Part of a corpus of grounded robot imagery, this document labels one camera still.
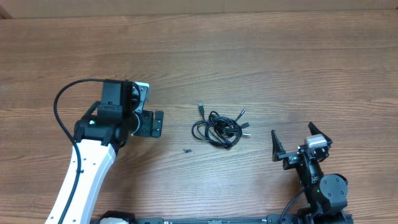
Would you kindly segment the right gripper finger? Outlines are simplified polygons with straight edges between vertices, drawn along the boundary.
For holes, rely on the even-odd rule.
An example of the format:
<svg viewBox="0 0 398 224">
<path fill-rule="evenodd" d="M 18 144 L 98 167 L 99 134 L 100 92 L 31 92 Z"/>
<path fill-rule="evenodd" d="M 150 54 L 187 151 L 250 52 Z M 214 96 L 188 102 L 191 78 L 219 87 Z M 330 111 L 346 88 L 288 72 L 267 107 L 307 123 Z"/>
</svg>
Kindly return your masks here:
<svg viewBox="0 0 398 224">
<path fill-rule="evenodd" d="M 323 137 L 326 139 L 328 145 L 333 143 L 333 141 L 326 134 L 321 132 L 312 122 L 309 122 L 308 128 L 312 135 L 322 134 Z"/>
<path fill-rule="evenodd" d="M 279 141 L 276 135 L 276 131 L 274 129 L 271 131 L 271 137 L 272 137 L 272 161 L 277 162 L 283 159 L 285 150 L 282 146 L 282 143 Z"/>
</svg>

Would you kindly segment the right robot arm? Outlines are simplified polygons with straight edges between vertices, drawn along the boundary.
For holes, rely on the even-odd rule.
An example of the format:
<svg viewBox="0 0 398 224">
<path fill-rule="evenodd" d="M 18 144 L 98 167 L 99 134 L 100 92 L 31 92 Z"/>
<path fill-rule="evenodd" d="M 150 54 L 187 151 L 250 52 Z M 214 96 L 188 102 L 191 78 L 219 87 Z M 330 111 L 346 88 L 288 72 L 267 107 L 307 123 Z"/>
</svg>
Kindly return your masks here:
<svg viewBox="0 0 398 224">
<path fill-rule="evenodd" d="M 271 131 L 272 160 L 282 161 L 283 169 L 295 169 L 302 186 L 299 193 L 285 206 L 278 218 L 279 223 L 319 223 L 338 224 L 353 223 L 351 215 L 344 213 L 348 206 L 348 180 L 341 174 L 322 172 L 320 163 L 329 156 L 333 141 L 321 132 L 312 122 L 308 124 L 311 135 L 296 152 L 286 152 L 279 141 L 276 131 Z M 288 215 L 287 211 L 302 195 L 308 203 L 296 214 Z"/>
</svg>

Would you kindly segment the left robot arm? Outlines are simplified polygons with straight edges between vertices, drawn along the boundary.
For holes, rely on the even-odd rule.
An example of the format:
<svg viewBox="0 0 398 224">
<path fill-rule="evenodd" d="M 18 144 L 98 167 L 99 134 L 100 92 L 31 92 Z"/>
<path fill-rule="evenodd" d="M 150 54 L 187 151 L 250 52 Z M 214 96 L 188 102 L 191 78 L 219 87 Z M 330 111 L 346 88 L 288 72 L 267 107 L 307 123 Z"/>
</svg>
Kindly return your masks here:
<svg viewBox="0 0 398 224">
<path fill-rule="evenodd" d="M 163 111 L 146 111 L 149 84 L 104 80 L 94 102 L 66 133 L 72 142 L 70 164 L 47 223 L 89 223 L 100 188 L 129 137 L 159 138 Z"/>
</svg>

